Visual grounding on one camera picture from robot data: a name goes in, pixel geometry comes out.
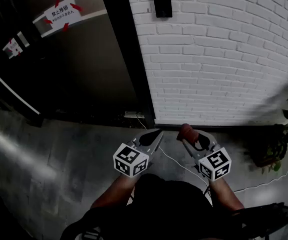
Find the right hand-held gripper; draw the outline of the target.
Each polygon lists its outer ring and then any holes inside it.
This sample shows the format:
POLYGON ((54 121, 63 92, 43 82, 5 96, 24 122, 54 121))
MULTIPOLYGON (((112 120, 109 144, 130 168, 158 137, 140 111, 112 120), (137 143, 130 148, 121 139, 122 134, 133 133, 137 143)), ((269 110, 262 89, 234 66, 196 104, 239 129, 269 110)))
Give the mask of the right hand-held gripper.
MULTIPOLYGON (((217 141, 213 135, 198 131, 198 142, 203 149, 213 149, 217 145, 217 141)), ((198 161, 200 173, 214 182, 230 173, 231 158, 224 147, 201 158, 200 152, 192 146, 187 140, 182 141, 189 155, 198 161)))

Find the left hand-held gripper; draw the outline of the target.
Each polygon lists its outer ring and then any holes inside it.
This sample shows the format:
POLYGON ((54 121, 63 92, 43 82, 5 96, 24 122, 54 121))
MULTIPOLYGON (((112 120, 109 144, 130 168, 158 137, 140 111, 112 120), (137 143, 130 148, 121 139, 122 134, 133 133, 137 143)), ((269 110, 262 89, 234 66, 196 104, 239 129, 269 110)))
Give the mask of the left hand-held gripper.
POLYGON ((163 131, 148 129, 121 143, 113 154, 114 169, 129 178, 138 176, 148 169, 162 138, 163 131))

